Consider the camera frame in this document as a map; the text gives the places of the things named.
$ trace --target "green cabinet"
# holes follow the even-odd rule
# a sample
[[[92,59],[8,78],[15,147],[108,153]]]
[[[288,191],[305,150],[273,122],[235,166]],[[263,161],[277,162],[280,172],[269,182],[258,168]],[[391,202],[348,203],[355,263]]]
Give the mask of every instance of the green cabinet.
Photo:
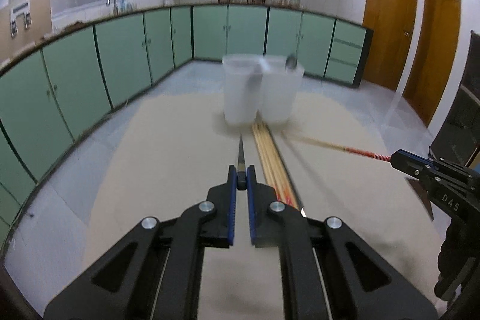
[[[263,55],[267,8],[229,6],[226,53]]]
[[[47,45],[43,55],[58,105],[77,139],[111,110],[98,65],[93,28]]]
[[[325,77],[352,84],[357,74],[366,29],[337,20]]]
[[[3,221],[11,225],[19,210],[18,201],[0,185],[0,217]]]
[[[227,6],[193,9],[195,58],[221,60],[227,50]]]
[[[10,231],[10,227],[0,220],[0,243],[3,243],[7,238],[7,235]]]
[[[143,18],[152,80],[156,82],[173,69],[170,9],[150,11]]]
[[[0,78],[0,118],[21,159],[37,179],[72,144],[40,51]]]
[[[191,59],[191,8],[171,9],[173,56],[175,67]]]
[[[323,76],[332,43],[335,19],[304,13],[301,23],[298,61],[305,72]]]
[[[124,16],[95,26],[106,87],[114,107],[151,85],[143,16]]]
[[[270,9],[266,55],[297,53],[301,15],[301,11]]]
[[[0,132],[0,183],[20,204],[25,202],[35,186],[35,182],[23,169],[2,132]]]

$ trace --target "wooden stick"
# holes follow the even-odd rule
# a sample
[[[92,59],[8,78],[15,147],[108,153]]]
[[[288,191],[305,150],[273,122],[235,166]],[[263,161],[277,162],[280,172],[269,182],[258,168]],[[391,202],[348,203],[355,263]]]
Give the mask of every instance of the wooden stick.
[[[275,189],[277,199],[298,209],[290,180],[267,126],[254,124],[252,130],[267,184]]]
[[[391,158],[390,156],[387,156],[387,155],[380,155],[378,153],[358,150],[357,148],[344,147],[342,145],[328,143],[326,141],[321,141],[321,140],[313,139],[306,136],[286,134],[285,132],[282,132],[282,135],[287,139],[301,141],[302,143],[305,143],[305,144],[316,145],[319,147],[329,148],[331,150],[336,150],[336,151],[353,153],[355,155],[366,156],[367,158],[383,160],[384,162],[389,162]]]

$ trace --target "white plastic cup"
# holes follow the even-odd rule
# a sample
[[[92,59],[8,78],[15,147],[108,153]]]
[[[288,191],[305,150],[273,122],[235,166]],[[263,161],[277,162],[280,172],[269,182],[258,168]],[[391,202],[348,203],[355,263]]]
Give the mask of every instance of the white plastic cup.
[[[229,125],[252,124],[260,107],[262,67],[258,57],[228,55],[223,58],[225,72],[224,112]]]
[[[286,69],[286,58],[283,62],[266,60],[269,67],[263,72],[260,114],[268,124],[281,124],[290,117],[305,69],[300,64]]]

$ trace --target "beige mat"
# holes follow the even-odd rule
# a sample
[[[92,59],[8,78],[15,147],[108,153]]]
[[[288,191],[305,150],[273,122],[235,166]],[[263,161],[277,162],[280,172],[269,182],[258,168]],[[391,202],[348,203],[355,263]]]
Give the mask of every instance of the beige mat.
[[[223,183],[236,163],[239,129],[229,128],[221,95],[145,100],[131,120],[95,201],[83,265],[94,262],[142,217],[178,217]],[[343,107],[299,94],[287,130],[385,153]],[[249,129],[247,165],[263,173]],[[404,175],[388,163],[275,139],[309,217],[342,218],[432,302],[441,239]],[[237,195],[235,245],[205,252],[199,319],[282,319],[276,249],[250,246],[246,193]]]

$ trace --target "metal screw head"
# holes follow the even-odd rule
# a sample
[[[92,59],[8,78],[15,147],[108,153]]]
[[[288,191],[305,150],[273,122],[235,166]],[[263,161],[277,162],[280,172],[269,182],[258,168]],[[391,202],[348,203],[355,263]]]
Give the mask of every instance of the metal screw head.
[[[213,204],[213,202],[203,201],[200,205],[198,205],[198,207],[200,208],[201,211],[206,213],[208,211],[212,211],[215,205]]]
[[[274,201],[270,204],[270,209],[278,213],[285,210],[285,204],[280,201]]]
[[[142,220],[142,227],[145,229],[152,229],[157,225],[157,219],[154,217],[145,217]]]
[[[338,217],[330,217],[327,220],[327,225],[332,229],[338,229],[342,226],[342,220],[340,220]]]

